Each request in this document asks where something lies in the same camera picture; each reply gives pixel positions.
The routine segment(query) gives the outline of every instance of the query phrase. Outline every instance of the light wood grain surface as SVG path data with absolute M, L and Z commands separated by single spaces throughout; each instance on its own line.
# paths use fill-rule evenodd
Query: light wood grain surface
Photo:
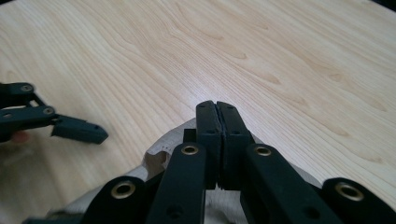
M 396 208 L 396 13 L 370 1 L 17 0 L 0 6 L 0 81 L 110 135 L 0 145 L 0 223 L 133 169 L 205 100 L 320 182 L 351 178 Z

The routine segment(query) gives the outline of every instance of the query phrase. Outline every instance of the metal rivet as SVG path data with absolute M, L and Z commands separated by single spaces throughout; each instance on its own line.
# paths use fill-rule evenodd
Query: metal rivet
M 269 156 L 272 153 L 271 150 L 266 147 L 256 147 L 256 148 L 254 148 L 254 150 L 260 156 Z
M 5 119 L 10 119 L 11 117 L 12 117 L 12 114 L 10 114 L 10 113 L 6 113 L 3 115 L 3 118 L 5 118 Z
M 349 200 L 355 201 L 355 202 L 359 202 L 361 200 L 363 200 L 364 195 L 363 193 L 361 193 L 360 190 L 356 189 L 355 187 L 344 183 L 344 182 L 340 182 L 335 186 L 335 190 L 337 190 L 337 192 L 342 195 L 343 197 L 348 198 Z
M 135 190 L 136 186 L 131 181 L 122 181 L 111 190 L 111 196 L 115 199 L 124 199 L 131 196 Z
M 21 87 L 21 91 L 32 91 L 33 87 L 30 85 L 24 85 Z
M 181 149 L 181 152 L 185 155 L 194 155 L 198 152 L 198 148 L 197 147 L 192 147 L 192 146 L 188 146 L 188 147 L 183 147 Z
M 50 108 L 50 107 L 47 107 L 47 108 L 45 108 L 44 110 L 43 110 L 43 113 L 44 114 L 52 114 L 54 111 L 53 111 L 53 109 L 52 108 Z

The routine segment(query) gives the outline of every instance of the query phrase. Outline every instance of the black plastic part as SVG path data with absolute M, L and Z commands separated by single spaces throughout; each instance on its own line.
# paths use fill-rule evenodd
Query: black plastic part
M 205 148 L 196 143 L 175 148 L 146 223 L 204 222 L 205 159 Z
M 183 134 L 183 142 L 196 142 L 196 129 L 185 129 Z
M 345 223 L 396 223 L 396 213 L 386 203 L 352 180 L 328 179 L 320 195 Z
M 51 135 L 95 144 L 101 144 L 108 137 L 99 125 L 63 115 L 57 118 Z
M 218 110 L 212 101 L 195 107 L 196 142 L 206 148 L 206 188 L 214 189 L 219 181 L 220 156 L 223 130 Z
M 252 137 L 233 105 L 223 102 L 217 105 L 224 130 L 219 186 L 222 189 L 240 190 L 242 159 L 247 146 L 252 143 Z
M 46 127 L 56 119 L 55 109 L 50 106 L 14 108 L 0 111 L 0 134 L 19 130 Z
M 0 142 L 10 140 L 17 131 L 55 125 L 52 135 L 101 144 L 108 137 L 98 125 L 81 119 L 57 115 L 29 83 L 0 83 Z
M 122 195 L 124 191 L 128 191 L 134 186 L 134 192 L 125 198 L 117 198 L 117 195 Z M 141 215 L 141 204 L 145 200 L 146 185 L 143 180 L 130 177 L 121 176 L 112 179 L 103 186 L 101 191 L 92 200 L 88 207 L 82 224 L 130 224 L 130 223 L 143 223 Z
M 244 209 L 247 223 L 269 223 L 267 208 L 260 199 L 259 193 L 254 189 L 254 186 L 251 183 L 244 181 L 244 186 L 241 189 L 240 202 Z
M 342 223 L 273 147 L 250 145 L 245 165 L 271 223 Z
M 80 224 L 81 217 L 61 217 L 56 219 L 35 219 L 29 218 L 22 222 L 22 224 Z
M 138 218 L 137 220 L 147 220 L 147 216 L 149 214 L 149 209 L 152 206 L 155 195 L 157 194 L 158 187 L 160 186 L 161 181 L 163 179 L 164 173 L 165 172 L 161 172 L 146 182 L 145 200 L 140 205 L 140 211 L 139 211 L 140 218 Z

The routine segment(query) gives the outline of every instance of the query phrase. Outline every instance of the human hand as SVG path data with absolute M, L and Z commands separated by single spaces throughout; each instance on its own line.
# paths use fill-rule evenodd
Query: human hand
M 18 131 L 12 134 L 11 142 L 13 143 L 25 143 L 29 140 L 29 134 L 24 131 Z

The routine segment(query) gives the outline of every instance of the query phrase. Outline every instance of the screw hole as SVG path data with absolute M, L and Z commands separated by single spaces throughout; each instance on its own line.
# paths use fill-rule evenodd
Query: screw hole
M 32 91 L 33 87 L 29 85 L 24 85 L 21 87 L 21 91 Z
M 319 219 L 320 218 L 320 212 L 314 208 L 314 207 L 306 207 L 303 210 L 304 214 L 306 217 L 311 218 L 311 219 Z
M 269 156 L 271 155 L 271 150 L 266 148 L 266 147 L 256 147 L 255 151 L 257 152 L 257 154 L 259 154 L 260 156 Z
M 194 155 L 198 152 L 198 148 L 196 147 L 183 147 L 181 152 L 185 155 Z
M 43 110 L 43 113 L 44 113 L 44 114 L 47 114 L 47 115 L 50 115 L 50 114 L 52 114 L 53 112 L 54 112 L 53 109 L 50 108 L 50 107 L 45 108 L 45 109 Z
M 171 219 L 178 219 L 183 216 L 183 208 L 180 205 L 172 204 L 166 209 L 166 215 Z
M 355 202 L 361 201 L 364 198 L 360 190 L 344 182 L 338 183 L 335 186 L 335 190 L 343 197 Z
M 131 181 L 122 181 L 111 190 L 111 196 L 115 199 L 128 198 L 134 193 L 135 189 L 136 187 Z

